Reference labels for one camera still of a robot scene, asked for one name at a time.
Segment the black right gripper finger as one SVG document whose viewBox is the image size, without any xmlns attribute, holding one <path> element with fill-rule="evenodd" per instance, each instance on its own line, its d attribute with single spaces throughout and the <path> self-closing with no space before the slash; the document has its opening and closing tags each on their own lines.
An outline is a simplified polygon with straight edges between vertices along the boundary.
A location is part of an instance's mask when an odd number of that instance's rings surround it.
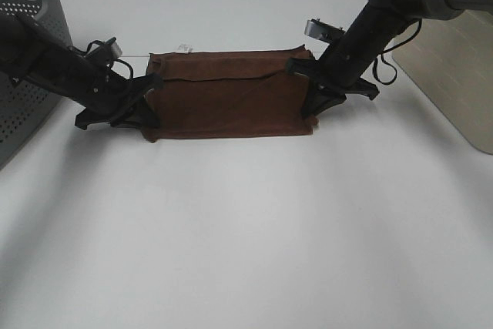
<svg viewBox="0 0 493 329">
<path fill-rule="evenodd" d="M 301 115 L 304 119 L 310 116 L 317 116 L 323 111 L 340 105 L 346 101 L 346 96 L 328 89 L 319 89 L 312 86 L 308 89 L 304 103 L 301 108 Z"/>
<path fill-rule="evenodd" d="M 285 65 L 285 71 L 293 76 L 314 77 L 319 69 L 316 59 L 289 58 Z"/>
</svg>

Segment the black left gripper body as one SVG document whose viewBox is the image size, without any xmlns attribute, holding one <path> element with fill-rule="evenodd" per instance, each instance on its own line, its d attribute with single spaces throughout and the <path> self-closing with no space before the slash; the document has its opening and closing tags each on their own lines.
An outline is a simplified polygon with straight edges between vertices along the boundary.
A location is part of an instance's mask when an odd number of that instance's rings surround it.
<svg viewBox="0 0 493 329">
<path fill-rule="evenodd" d="M 147 102 L 146 94 L 135 94 L 132 91 L 132 80 L 111 73 L 109 82 L 117 82 L 120 90 L 94 89 L 89 99 L 82 101 L 85 109 L 75 117 L 75 126 L 87 129 L 95 123 L 110 123 L 121 116 L 128 108 L 136 102 Z"/>
</svg>

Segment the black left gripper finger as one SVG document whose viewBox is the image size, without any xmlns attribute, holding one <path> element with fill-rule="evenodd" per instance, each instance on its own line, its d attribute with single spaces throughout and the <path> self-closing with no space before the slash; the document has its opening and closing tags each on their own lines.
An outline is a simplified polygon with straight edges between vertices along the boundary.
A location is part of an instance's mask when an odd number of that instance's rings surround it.
<svg viewBox="0 0 493 329">
<path fill-rule="evenodd" d="M 132 91 L 135 94 L 147 94 L 152 90 L 161 89 L 162 87 L 163 79 L 155 73 L 135 77 L 132 80 Z"/>
<path fill-rule="evenodd" d="M 110 123 L 111 127 L 133 129 L 158 129 L 160 125 L 159 117 L 153 112 L 147 102 L 134 103 L 121 116 Z"/>
</svg>

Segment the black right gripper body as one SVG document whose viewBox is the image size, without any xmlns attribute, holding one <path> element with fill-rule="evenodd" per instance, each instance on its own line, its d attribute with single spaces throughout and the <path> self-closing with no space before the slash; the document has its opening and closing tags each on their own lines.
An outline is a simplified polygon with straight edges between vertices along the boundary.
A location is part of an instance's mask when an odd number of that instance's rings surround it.
<svg viewBox="0 0 493 329">
<path fill-rule="evenodd" d="M 358 94 L 366 96 L 370 100 L 375 99 L 380 93 L 375 84 L 366 81 L 362 78 L 357 78 L 349 86 L 343 86 L 336 82 L 336 79 L 330 77 L 322 68 L 322 65 L 317 61 L 319 72 L 314 77 L 308 77 L 319 89 L 328 89 L 332 92 L 340 94 Z"/>
</svg>

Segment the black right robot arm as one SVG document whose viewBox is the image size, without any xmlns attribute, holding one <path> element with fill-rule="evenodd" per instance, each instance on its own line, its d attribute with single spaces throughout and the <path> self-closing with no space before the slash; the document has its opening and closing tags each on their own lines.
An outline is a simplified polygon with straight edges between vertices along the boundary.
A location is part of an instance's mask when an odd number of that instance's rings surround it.
<svg viewBox="0 0 493 329">
<path fill-rule="evenodd" d="M 379 90 L 362 75 L 385 61 L 394 37 L 425 19 L 452 20 L 466 10 L 491 12 L 492 0 L 367 0 L 348 30 L 318 19 L 307 21 L 305 35 L 328 47 L 319 59 L 291 58 L 286 64 L 288 74 L 309 79 L 302 117 L 339 105 L 349 94 L 374 99 Z"/>
</svg>

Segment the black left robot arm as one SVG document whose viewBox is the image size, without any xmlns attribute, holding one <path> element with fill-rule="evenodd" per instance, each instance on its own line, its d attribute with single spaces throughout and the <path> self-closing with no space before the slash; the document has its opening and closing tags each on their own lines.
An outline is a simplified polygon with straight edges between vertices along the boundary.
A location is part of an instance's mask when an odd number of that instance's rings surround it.
<svg viewBox="0 0 493 329">
<path fill-rule="evenodd" d="M 146 101 L 147 92 L 163 87 L 157 74 L 125 78 L 112 67 L 122 51 L 115 38 L 95 40 L 82 51 L 64 44 L 39 22 L 24 15 L 1 17 L 1 71 L 13 85 L 22 81 L 84 106 L 75 125 L 156 129 L 160 120 Z"/>
</svg>

